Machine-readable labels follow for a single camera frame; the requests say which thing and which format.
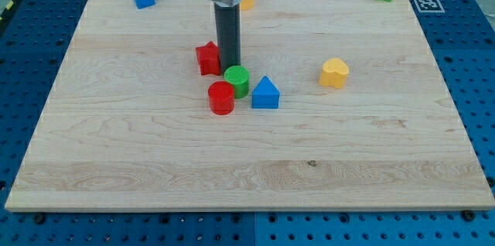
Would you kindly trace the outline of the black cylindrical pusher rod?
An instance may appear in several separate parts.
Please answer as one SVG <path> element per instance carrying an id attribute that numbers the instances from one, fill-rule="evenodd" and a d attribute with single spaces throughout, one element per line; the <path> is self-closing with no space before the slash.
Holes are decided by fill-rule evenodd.
<path id="1" fill-rule="evenodd" d="M 223 73 L 241 63 L 240 7 L 214 5 L 220 68 Z"/>

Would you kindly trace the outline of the yellow block behind arm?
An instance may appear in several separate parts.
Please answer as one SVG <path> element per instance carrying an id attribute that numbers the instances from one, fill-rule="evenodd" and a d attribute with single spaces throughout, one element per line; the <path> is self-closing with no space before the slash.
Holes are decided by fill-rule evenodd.
<path id="1" fill-rule="evenodd" d="M 254 7 L 255 0 L 241 0 L 240 10 L 247 11 Z"/>

